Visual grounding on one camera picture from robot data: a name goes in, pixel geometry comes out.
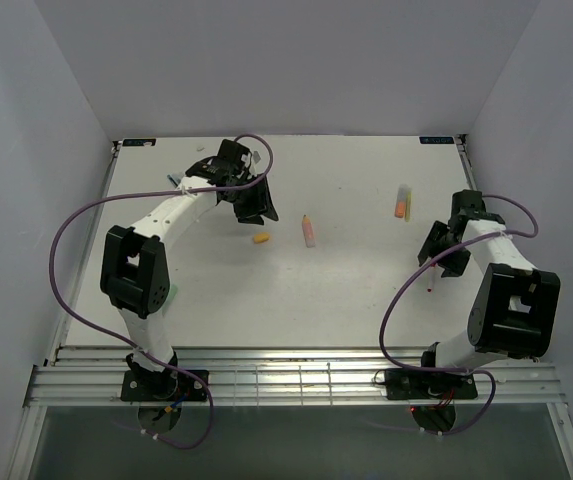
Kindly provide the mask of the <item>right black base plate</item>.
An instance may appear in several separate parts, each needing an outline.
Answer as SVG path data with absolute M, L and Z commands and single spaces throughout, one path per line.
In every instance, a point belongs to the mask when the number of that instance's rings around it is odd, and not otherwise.
M 471 375 L 429 373 L 400 368 L 384 371 L 383 386 L 388 400 L 473 400 L 478 397 Z

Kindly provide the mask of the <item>thin red-tipped pen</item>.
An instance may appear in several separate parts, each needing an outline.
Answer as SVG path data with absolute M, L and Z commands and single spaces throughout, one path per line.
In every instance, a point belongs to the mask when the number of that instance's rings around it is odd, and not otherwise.
M 429 278 L 428 278 L 428 285 L 427 285 L 427 292 L 431 293 L 434 291 L 435 287 L 435 280 L 436 280 L 436 265 L 431 265 L 429 269 Z

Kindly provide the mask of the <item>left blue corner label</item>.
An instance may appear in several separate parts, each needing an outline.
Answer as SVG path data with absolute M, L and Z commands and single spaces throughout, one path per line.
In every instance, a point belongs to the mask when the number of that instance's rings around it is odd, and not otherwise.
M 124 139 L 121 145 L 124 148 L 128 147 L 152 147 L 156 145 L 157 140 L 155 138 L 131 138 Z

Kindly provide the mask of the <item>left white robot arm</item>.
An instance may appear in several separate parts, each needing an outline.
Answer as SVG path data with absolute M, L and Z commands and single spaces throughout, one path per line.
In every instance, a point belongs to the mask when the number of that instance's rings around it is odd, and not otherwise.
M 119 312 L 134 343 L 129 365 L 145 373 L 144 388 L 156 399 L 171 397 L 178 376 L 168 366 L 175 353 L 167 338 L 164 305 L 170 296 L 168 253 L 194 223 L 226 202 L 240 223 L 276 221 L 267 173 L 258 173 L 246 152 L 233 160 L 214 156 L 189 167 L 172 195 L 133 224 L 109 229 L 100 289 Z

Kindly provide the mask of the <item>blue pens cluster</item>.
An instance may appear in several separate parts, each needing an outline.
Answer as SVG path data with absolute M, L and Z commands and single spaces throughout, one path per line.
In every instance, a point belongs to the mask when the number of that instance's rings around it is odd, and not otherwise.
M 168 174 L 168 175 L 167 175 L 167 179 L 168 179 L 175 187 L 178 187 L 178 186 L 180 185 L 182 178 L 183 178 L 182 175 L 176 174 L 176 173 Z

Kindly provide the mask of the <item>thin yellow pen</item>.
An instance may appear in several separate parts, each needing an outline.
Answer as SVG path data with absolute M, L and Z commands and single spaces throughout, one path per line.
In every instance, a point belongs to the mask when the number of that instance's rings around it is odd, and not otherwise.
M 411 205 L 412 205 L 412 189 L 408 189 L 406 192 L 406 202 L 405 202 L 405 222 L 410 222 L 411 219 Z

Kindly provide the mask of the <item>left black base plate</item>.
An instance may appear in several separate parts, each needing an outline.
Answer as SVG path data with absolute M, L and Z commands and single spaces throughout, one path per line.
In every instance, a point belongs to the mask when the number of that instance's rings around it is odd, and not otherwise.
M 193 377 L 170 372 L 128 370 L 123 378 L 120 400 L 124 402 L 168 402 L 207 400 L 204 386 Z

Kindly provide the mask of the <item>aluminium rail frame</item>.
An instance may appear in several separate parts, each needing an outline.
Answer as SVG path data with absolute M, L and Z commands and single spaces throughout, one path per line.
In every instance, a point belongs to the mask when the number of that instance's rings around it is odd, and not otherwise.
M 270 242 L 254 245 L 254 227 L 220 205 L 168 253 L 178 293 L 163 309 L 167 337 L 182 368 L 208 372 L 212 396 L 184 401 L 176 425 L 162 402 L 121 401 L 129 347 L 110 337 L 125 325 L 99 289 L 106 232 L 145 216 L 168 174 L 220 145 L 156 140 L 114 155 L 72 301 L 100 330 L 69 320 L 36 370 L 11 478 L 573 479 L 565 393 L 542 359 L 503 359 L 477 375 L 478 397 L 454 400 L 453 435 L 420 429 L 409 400 L 386 397 L 386 369 L 464 331 L 483 276 L 472 260 L 461 278 L 433 293 L 418 281 L 390 306 L 432 223 L 470 184 L 456 138 L 250 141 L 279 213 L 265 225 Z M 410 222 L 394 216 L 401 184 L 412 189 Z

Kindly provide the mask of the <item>blue corner label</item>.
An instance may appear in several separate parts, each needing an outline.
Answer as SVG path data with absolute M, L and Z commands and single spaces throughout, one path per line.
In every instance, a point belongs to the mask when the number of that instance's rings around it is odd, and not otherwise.
M 124 139 L 121 145 L 124 148 L 128 147 L 152 147 L 156 145 L 157 140 L 155 138 L 131 138 Z
M 455 143 L 454 138 L 451 136 L 420 136 L 419 141 L 424 145 L 449 145 Z

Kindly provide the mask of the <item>yellow-orange pen cap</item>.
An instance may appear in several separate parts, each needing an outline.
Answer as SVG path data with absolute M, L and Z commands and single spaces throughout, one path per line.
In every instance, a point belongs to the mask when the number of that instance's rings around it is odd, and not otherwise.
M 266 243 L 271 239 L 271 235 L 266 232 L 258 233 L 253 236 L 252 241 L 254 244 Z

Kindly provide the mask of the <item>right blue corner label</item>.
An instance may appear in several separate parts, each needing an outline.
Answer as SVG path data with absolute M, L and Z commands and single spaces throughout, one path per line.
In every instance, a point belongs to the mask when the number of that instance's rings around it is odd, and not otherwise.
M 424 145 L 449 145 L 455 143 L 454 138 L 451 136 L 420 136 L 419 141 Z

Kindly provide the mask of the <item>orange highlighter pen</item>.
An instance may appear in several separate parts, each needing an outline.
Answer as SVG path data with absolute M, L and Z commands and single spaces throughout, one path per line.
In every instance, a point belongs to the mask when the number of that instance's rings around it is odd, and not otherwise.
M 406 184 L 399 186 L 394 209 L 394 216 L 396 218 L 404 219 L 406 217 L 410 193 L 411 189 Z

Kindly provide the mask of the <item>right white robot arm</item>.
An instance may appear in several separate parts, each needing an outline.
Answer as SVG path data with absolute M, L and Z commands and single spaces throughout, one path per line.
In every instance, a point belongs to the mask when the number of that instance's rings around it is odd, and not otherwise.
M 501 216 L 464 208 L 452 213 L 446 224 L 437 221 L 418 254 L 419 263 L 486 234 L 494 236 L 436 262 L 444 277 L 459 277 L 474 260 L 483 278 L 464 331 L 422 354 L 417 382 L 430 397 L 440 397 L 453 386 L 450 368 L 469 373 L 504 358 L 541 357 L 549 348 L 560 278 L 521 254 Z

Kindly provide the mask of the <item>green highlighter pen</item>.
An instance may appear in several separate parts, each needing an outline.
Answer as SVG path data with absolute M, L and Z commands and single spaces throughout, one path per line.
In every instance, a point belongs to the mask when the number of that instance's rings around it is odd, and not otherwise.
M 178 293 L 178 287 L 175 284 L 172 284 L 170 286 L 169 294 L 168 294 L 167 299 L 166 299 L 166 303 L 168 306 L 172 305 L 173 301 L 176 298 L 177 293 Z

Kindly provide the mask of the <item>pink pencil-shaped pen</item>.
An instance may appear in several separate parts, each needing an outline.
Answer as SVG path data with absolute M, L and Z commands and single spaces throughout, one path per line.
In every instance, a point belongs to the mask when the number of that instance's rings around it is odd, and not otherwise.
M 302 232 L 304 235 L 305 245 L 307 248 L 313 248 L 316 246 L 315 243 L 315 235 L 313 231 L 313 226 L 310 218 L 307 215 L 304 215 L 302 218 Z

